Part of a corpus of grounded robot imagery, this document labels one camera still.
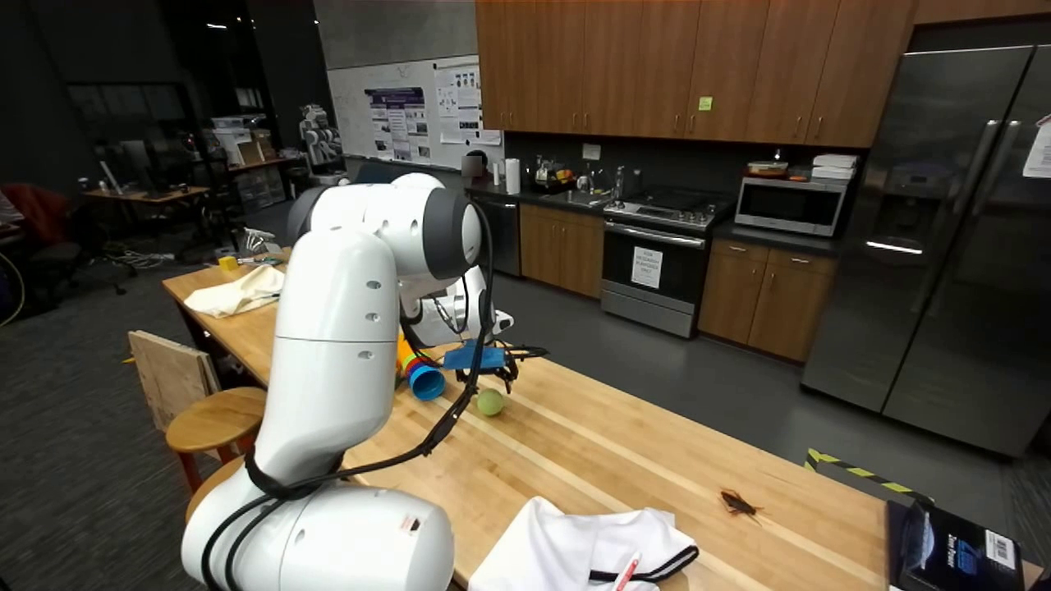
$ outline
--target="wooden cabinet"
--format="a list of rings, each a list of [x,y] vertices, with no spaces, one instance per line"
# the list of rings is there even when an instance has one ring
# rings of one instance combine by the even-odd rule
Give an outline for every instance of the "wooden cabinet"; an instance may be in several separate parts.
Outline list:
[[[751,317],[762,291],[769,251],[715,241],[702,279],[695,330],[726,340],[751,344]]]
[[[477,0],[485,126],[866,148],[912,6]]]
[[[1051,17],[1051,0],[921,0],[915,22]]]
[[[699,0],[477,0],[485,126],[681,138]]]
[[[715,241],[699,303],[699,332],[803,360],[834,259]]]
[[[523,203],[523,277],[588,298],[600,297],[600,216]]]
[[[912,0],[706,0],[690,134],[866,148],[909,20]]]

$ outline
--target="person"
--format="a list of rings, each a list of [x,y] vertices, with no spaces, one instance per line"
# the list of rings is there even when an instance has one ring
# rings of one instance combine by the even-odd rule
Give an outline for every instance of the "person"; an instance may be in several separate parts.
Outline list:
[[[466,186],[489,186],[492,172],[485,152],[466,152]]]

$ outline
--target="wooden stool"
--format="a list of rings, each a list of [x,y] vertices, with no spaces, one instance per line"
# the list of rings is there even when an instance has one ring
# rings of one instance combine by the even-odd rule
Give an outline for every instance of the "wooden stool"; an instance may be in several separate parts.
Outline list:
[[[256,429],[264,425],[264,390],[259,388],[229,388],[210,398],[194,401],[167,428],[164,440],[173,451],[188,494],[199,487],[199,471],[194,454],[220,454],[222,462],[252,451]]]

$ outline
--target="microwave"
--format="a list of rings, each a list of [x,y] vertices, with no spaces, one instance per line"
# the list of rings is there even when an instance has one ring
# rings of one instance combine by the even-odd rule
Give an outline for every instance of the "microwave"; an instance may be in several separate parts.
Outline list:
[[[834,238],[847,203],[847,182],[741,177],[733,224],[803,238]]]

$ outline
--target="poster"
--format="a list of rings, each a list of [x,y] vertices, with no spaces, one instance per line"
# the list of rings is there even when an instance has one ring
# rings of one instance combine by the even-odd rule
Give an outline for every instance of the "poster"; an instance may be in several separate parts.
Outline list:
[[[363,88],[371,107],[371,146],[381,160],[429,160],[429,152],[421,152],[426,141],[426,103],[422,88]]]
[[[479,60],[433,62],[437,88],[437,141],[439,146],[492,146],[501,134],[484,141],[484,82]]]

